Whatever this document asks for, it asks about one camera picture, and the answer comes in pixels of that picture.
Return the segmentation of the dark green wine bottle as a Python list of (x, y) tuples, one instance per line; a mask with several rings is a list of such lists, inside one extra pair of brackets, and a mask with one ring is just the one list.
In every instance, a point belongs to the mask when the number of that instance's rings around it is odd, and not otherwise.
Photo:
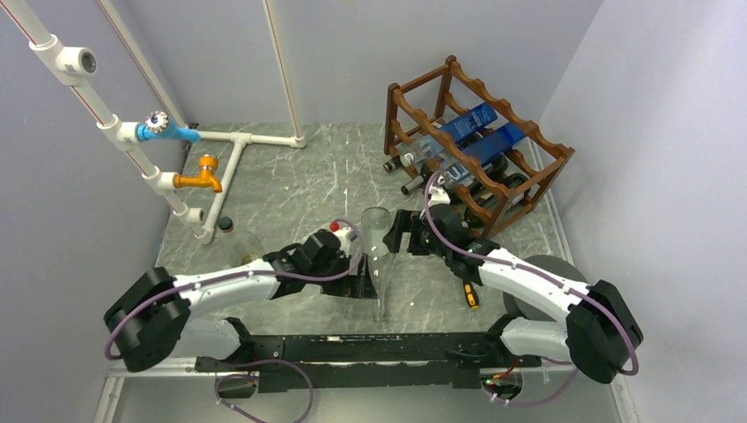
[[(524, 182), (526, 182), (529, 178), (522, 173), (516, 172), (512, 173), (506, 178), (504, 178), (501, 183), (506, 186), (507, 188), (518, 188), (520, 185), (522, 185)], [(525, 197), (524, 194), (520, 194), (517, 198), (512, 199), (508, 205), (510, 207), (516, 206), (520, 201)], [(485, 191), (484, 193), (480, 194), (477, 197), (477, 204), (483, 207), (486, 210), (493, 209), (497, 203), (498, 199), (490, 194), (488, 191)], [(484, 222), (474, 213), (471, 209), (466, 209), (464, 211), (464, 220), (466, 221), (466, 224), (469, 228), (472, 229), (479, 229), (484, 227)]]

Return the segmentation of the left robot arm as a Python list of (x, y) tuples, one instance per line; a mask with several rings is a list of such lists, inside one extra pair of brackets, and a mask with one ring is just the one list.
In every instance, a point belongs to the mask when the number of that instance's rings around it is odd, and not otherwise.
[(255, 341), (238, 317), (211, 321), (207, 315), (238, 304), (273, 301), (306, 286), (339, 297), (364, 298), (360, 271), (374, 245), (348, 225), (320, 229), (246, 264), (222, 271), (171, 275), (146, 271), (105, 313), (108, 360), (131, 373), (166, 359), (207, 357), (240, 370), (255, 359)]

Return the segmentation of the labelled dark wine bottle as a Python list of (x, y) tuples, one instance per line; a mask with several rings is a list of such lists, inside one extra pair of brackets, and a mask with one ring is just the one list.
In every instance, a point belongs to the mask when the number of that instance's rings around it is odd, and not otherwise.
[(435, 171), (441, 170), (441, 166), (436, 168), (430, 168), (426, 163), (423, 163), (418, 173), (412, 177), (408, 182), (401, 186), (400, 190), (405, 196), (413, 194), (418, 189), (424, 188), (427, 181), (433, 175)]

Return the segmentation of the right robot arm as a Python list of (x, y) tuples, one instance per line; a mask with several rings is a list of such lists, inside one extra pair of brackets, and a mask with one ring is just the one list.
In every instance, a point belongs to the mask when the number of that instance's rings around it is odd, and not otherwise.
[(490, 362), (505, 366), (518, 356), (569, 361), (604, 384), (640, 371), (636, 354), (644, 336), (618, 288), (561, 277), (515, 256), (498, 243), (475, 236), (445, 204), (423, 211), (400, 210), (381, 241), (391, 253), (409, 236), (408, 253), (437, 256), (462, 280), (496, 289), (544, 315), (501, 317), (485, 342)]

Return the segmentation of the clear tall bottle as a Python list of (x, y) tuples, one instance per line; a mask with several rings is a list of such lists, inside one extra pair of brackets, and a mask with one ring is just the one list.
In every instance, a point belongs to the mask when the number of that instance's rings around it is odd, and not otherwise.
[(362, 212), (360, 219), (366, 267), (376, 292), (374, 320), (383, 323), (388, 314), (389, 282), (394, 259), (384, 237), (392, 227), (393, 218), (390, 211), (383, 207), (369, 207)]

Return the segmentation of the blue square bottle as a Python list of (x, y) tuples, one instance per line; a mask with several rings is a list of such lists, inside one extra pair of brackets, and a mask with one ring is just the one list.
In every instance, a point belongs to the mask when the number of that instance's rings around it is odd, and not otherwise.
[[(497, 111), (489, 104), (482, 103), (440, 126), (438, 130), (447, 133), (456, 144), (459, 144), (497, 118)], [(443, 151), (444, 147), (433, 136), (424, 135), (402, 152), (399, 159), (402, 165), (407, 167), (433, 159)]]

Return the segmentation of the clear stoppered glass bottle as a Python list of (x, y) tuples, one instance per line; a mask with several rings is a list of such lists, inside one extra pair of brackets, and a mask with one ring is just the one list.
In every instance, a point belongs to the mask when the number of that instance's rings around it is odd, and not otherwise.
[[(485, 168), (498, 156), (514, 148), (525, 134), (513, 123), (507, 122), (476, 143), (462, 149), (465, 156), (476, 159)], [(437, 184), (444, 189), (452, 189), (455, 185), (466, 182), (471, 172), (457, 159), (448, 156), (442, 161), (442, 172)]]

